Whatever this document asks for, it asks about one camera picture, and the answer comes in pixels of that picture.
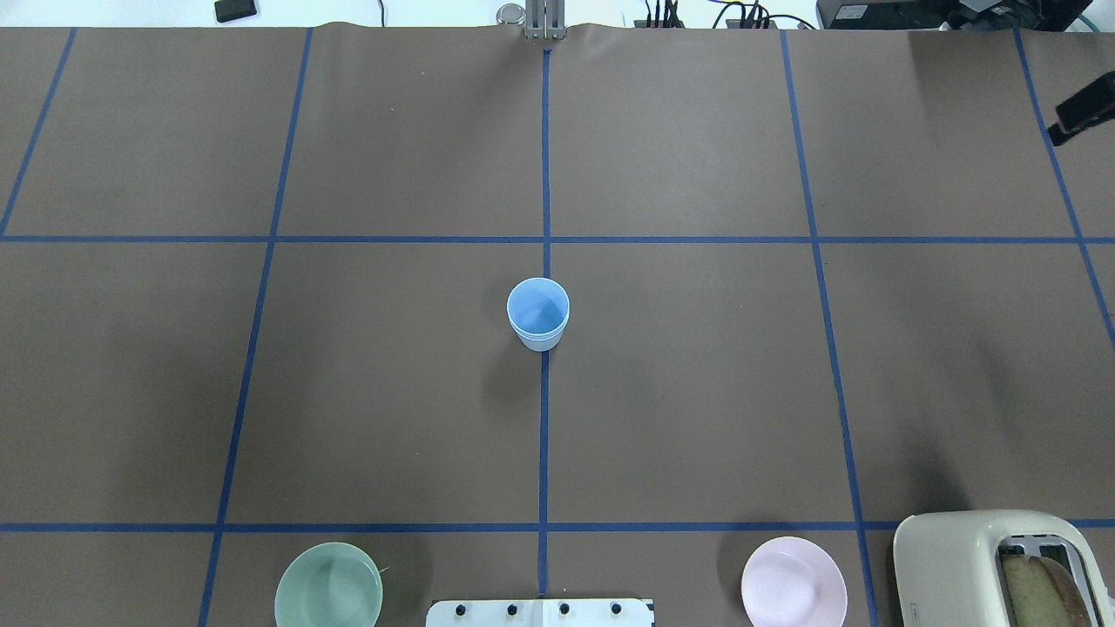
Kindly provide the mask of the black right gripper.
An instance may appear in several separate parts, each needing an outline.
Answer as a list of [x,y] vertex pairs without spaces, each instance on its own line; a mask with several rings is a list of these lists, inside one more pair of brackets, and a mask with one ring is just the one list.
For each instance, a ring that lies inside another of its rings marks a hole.
[[1055,120],[1047,128],[1051,146],[1057,147],[1075,138],[1083,131],[1114,118],[1114,75],[1103,74],[1070,98],[1057,104]]

